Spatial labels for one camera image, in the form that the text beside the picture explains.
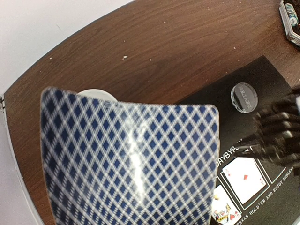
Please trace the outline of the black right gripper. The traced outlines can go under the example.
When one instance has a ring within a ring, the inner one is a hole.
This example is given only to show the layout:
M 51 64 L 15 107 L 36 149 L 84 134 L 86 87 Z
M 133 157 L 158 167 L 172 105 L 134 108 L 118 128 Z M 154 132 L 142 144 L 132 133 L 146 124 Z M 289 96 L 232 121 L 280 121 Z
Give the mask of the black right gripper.
M 236 157 L 256 158 L 278 166 L 300 167 L 300 89 L 261 109 L 256 131 L 238 141 Z

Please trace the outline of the deck of playing cards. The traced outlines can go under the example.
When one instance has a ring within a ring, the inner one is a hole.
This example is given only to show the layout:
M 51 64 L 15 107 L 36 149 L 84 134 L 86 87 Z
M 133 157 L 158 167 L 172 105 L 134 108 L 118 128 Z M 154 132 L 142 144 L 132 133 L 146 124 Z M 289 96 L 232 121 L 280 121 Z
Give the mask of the deck of playing cards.
M 58 225 L 208 225 L 219 156 L 214 105 L 104 101 L 47 88 L 41 158 Z

